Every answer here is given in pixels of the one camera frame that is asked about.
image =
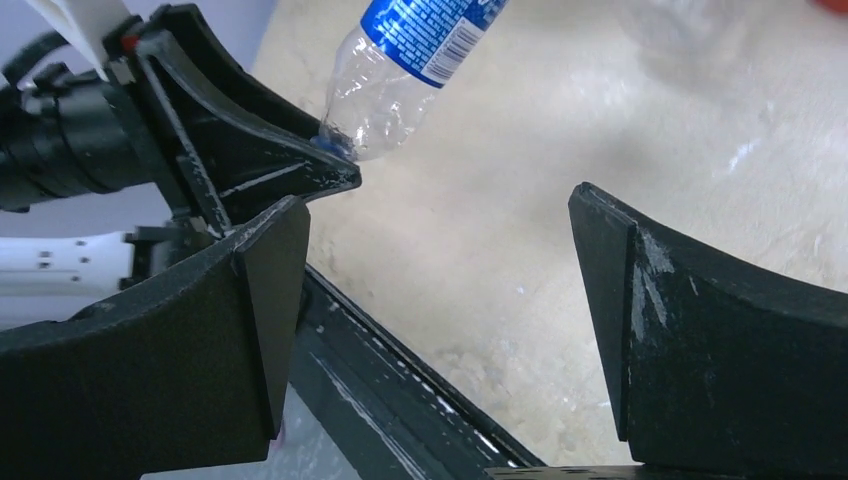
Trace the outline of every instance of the black metal frame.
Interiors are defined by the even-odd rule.
[[[364,479],[485,479],[544,463],[307,267],[289,380]]]

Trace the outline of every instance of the black cable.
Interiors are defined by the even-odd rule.
[[[38,62],[67,44],[68,41],[59,32],[55,30],[44,32],[24,45],[15,56],[3,64],[0,72],[6,77],[9,85],[15,88],[38,65]]]

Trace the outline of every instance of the white plastic part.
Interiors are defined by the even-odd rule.
[[[121,0],[26,0],[107,80],[103,37],[130,16]]]
[[[0,238],[0,296],[113,295],[132,272],[124,235]]]

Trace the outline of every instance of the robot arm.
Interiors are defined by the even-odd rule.
[[[154,182],[173,224],[183,237],[206,236],[193,242],[202,246],[286,195],[311,200],[359,185],[357,166],[309,143],[317,120],[247,75],[193,5],[162,7],[143,22],[120,1],[30,4],[62,35],[38,37],[3,67],[0,210]],[[99,76],[52,64],[18,89],[68,42]],[[108,265],[43,262],[33,240],[0,240],[0,295],[109,295],[116,280],[126,287],[149,277],[138,268],[145,253],[119,236],[98,243]]]
[[[127,236],[2,238],[0,296],[114,295],[132,276],[134,247]]]

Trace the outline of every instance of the blue bottle label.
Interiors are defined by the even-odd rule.
[[[509,0],[373,0],[362,29],[421,81],[441,88]]]

